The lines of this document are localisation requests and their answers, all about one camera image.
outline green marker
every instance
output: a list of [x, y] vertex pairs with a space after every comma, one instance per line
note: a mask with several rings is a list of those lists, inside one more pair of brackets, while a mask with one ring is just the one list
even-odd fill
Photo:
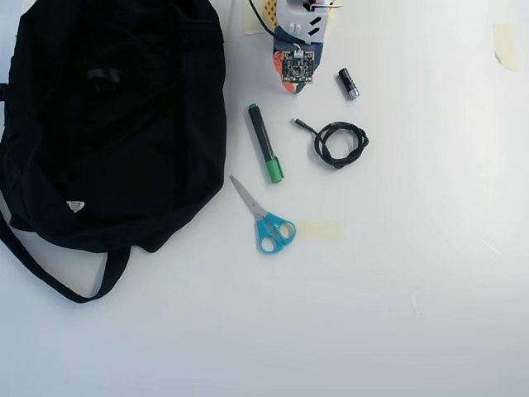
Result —
[[268, 170], [270, 179], [272, 183], [278, 184], [284, 179], [283, 170], [281, 170], [279, 159], [275, 156], [272, 145], [270, 145], [270, 139], [266, 132], [261, 111], [256, 104], [252, 104], [248, 107], [248, 112], [250, 113], [251, 122], [254, 124], [257, 140], [263, 151], [264, 161], [266, 162], [266, 169]]

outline battery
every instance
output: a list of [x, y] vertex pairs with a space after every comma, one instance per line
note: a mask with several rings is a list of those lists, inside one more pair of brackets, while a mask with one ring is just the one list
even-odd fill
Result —
[[352, 100], [357, 99], [360, 96], [360, 91], [356, 88], [356, 84], [349, 74], [349, 70], [344, 68], [338, 72], [341, 82], [346, 87], [346, 91]]

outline blue scissors handle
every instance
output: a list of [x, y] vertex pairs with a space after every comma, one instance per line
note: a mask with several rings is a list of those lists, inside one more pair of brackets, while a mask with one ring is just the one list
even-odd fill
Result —
[[[287, 236], [281, 231], [281, 227], [283, 226], [287, 226], [290, 231]], [[266, 217], [257, 221], [257, 233], [262, 252], [265, 254], [277, 254], [285, 246], [294, 241], [296, 237], [296, 226], [290, 221], [286, 221], [272, 213], [267, 213]], [[263, 242], [267, 239], [270, 239], [274, 244], [274, 248], [271, 251], [266, 250], [263, 245]]]

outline tape strip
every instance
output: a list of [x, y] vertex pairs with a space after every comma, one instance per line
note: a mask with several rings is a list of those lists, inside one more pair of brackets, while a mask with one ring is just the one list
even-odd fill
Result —
[[493, 30], [496, 59], [505, 69], [517, 72], [514, 25], [512, 23], [495, 23]]
[[296, 238], [303, 240], [336, 241], [346, 236], [346, 225], [339, 220], [307, 220], [295, 222], [298, 229]]
[[[244, 30], [245, 35], [254, 35], [257, 33], [262, 33], [263, 27], [259, 23], [259, 19], [254, 14], [254, 10], [251, 9], [250, 2], [248, 0], [243, 0], [245, 3], [245, 12], [244, 12]], [[255, 8], [257, 10], [262, 10], [265, 6], [265, 0], [254, 0]]]

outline electronic device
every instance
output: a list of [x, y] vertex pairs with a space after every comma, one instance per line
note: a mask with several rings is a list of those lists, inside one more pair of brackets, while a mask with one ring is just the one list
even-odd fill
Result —
[[262, 15], [249, 0], [265, 30], [274, 37], [274, 65], [283, 86], [300, 93], [314, 81], [322, 61], [330, 12], [342, 5], [334, 0], [266, 0]]

